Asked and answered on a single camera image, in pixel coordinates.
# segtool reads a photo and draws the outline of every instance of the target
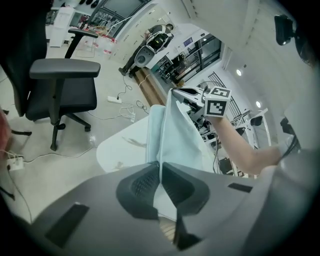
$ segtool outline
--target black office chair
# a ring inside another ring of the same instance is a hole
[[[15,42],[1,53],[0,64],[10,79],[14,91],[15,108],[20,117],[31,121],[50,117],[53,125],[52,145],[57,150],[58,130],[62,116],[84,125],[89,132],[91,125],[74,113],[94,110],[97,95],[94,78],[100,72],[100,64],[92,61],[70,59],[83,36],[98,35],[79,29],[70,29],[74,39],[65,58],[46,58],[47,39],[45,21],[47,10],[35,12],[22,25]]]

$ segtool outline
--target shelf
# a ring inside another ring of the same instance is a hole
[[[51,10],[59,10],[59,9],[60,9],[60,7],[52,7],[52,8],[51,8]],[[86,13],[86,12],[84,12],[84,11],[80,11],[80,10],[77,10],[77,9],[74,9],[74,11],[75,11],[76,13],[78,13],[78,14],[83,14],[83,15],[91,16],[91,14]]]

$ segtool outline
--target chair backrest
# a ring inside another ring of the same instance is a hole
[[[28,14],[21,27],[8,37],[1,53],[0,64],[12,83],[15,107],[21,117],[26,113],[28,95],[35,83],[29,76],[30,67],[47,55],[47,11],[48,5]]]

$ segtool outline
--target human arm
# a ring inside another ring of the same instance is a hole
[[[281,152],[276,146],[254,150],[226,118],[207,117],[212,123],[223,148],[244,173],[259,175],[263,168],[277,165]]]
[[[147,39],[150,37],[150,35],[154,32],[154,30],[155,30],[155,28],[156,28],[157,26],[159,26],[159,25],[155,25],[155,26],[153,26],[152,28],[149,28],[148,30],[146,30],[146,31],[144,32],[144,39],[145,39],[145,40],[147,40]]]

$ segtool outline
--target white cabinet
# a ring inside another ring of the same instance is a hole
[[[126,64],[137,47],[144,40],[144,34],[147,29],[155,25],[163,25],[165,22],[161,19],[166,12],[157,4],[149,12],[145,13],[138,21],[131,24],[127,35],[118,42],[114,53],[110,56],[110,60]]]

